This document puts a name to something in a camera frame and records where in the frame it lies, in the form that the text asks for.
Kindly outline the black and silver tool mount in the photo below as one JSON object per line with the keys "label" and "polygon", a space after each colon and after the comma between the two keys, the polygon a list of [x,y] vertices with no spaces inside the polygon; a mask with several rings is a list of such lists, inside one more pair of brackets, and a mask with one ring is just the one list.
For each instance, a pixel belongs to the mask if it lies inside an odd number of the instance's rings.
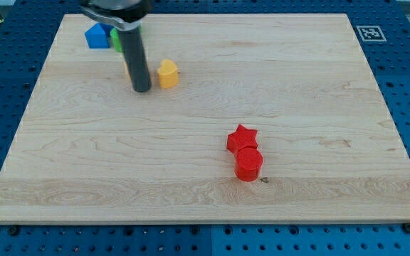
{"label": "black and silver tool mount", "polygon": [[98,23],[131,31],[152,10],[151,0],[80,0],[83,13]]}

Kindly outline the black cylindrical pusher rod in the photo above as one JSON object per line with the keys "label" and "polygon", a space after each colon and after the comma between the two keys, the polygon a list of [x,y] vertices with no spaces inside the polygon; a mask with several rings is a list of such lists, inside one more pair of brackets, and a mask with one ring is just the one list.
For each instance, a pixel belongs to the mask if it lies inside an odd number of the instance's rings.
{"label": "black cylindrical pusher rod", "polygon": [[118,31],[127,71],[135,92],[148,92],[152,83],[140,28]]}

